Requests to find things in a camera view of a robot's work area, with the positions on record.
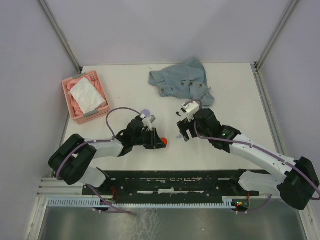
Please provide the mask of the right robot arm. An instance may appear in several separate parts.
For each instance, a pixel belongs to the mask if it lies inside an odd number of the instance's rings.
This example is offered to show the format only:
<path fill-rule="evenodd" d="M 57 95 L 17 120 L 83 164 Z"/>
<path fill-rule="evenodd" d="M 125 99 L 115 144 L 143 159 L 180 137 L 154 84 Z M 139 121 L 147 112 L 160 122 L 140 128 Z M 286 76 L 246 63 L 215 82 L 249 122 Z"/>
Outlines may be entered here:
<path fill-rule="evenodd" d="M 320 192 L 320 181 L 309 159 L 295 159 L 268 150 L 238 129 L 222 125 L 210 108 L 202 108 L 196 102 L 185 103 L 180 110 L 186 117 L 177 126 L 186 142 L 190 138 L 207 140 L 214 148 L 243 158 L 266 171 L 263 174 L 242 170 L 229 183 L 234 195 L 255 191 L 270 197 L 279 196 L 296 210 L 304 210 L 309 201 L 319 200 L 314 195 Z"/>

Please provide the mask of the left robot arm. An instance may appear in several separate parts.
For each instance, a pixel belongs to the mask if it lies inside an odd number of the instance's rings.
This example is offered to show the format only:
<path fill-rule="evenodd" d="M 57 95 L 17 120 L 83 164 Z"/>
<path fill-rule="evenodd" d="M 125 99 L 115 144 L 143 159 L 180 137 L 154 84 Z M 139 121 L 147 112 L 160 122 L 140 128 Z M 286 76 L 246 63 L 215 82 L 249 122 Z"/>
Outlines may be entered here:
<path fill-rule="evenodd" d="M 159 137 L 152 127 L 154 115 L 137 116 L 112 139 L 88 140 L 73 134 L 48 160 L 49 167 L 58 180 L 67 185 L 82 183 L 90 185 L 99 195 L 111 189 L 111 178 L 99 168 L 90 166 L 92 160 L 104 157 L 123 157 L 135 146 L 146 150 L 167 147 L 166 138 Z"/>

